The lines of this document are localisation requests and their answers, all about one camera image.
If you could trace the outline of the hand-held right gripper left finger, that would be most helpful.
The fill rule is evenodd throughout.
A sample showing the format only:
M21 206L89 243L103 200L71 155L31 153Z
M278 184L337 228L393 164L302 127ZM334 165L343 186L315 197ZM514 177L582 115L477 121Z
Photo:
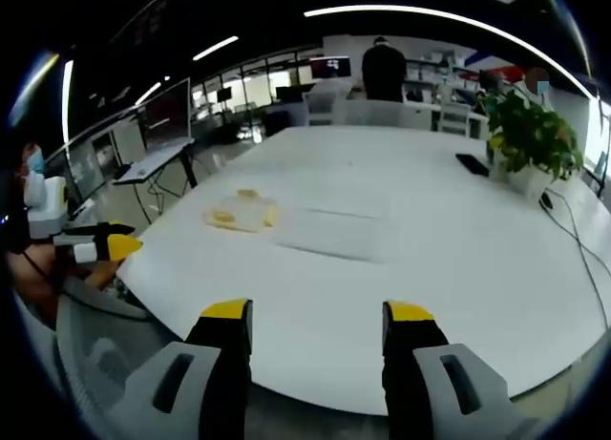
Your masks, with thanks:
M147 355L125 382L125 439L243 439L253 301L206 307L184 341Z

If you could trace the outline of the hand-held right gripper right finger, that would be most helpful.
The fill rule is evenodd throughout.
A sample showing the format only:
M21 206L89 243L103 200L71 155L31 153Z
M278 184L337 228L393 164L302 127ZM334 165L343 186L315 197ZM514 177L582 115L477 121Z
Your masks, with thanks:
M527 439L531 419L506 381L462 344L451 344L416 304L383 303L382 386L390 439Z

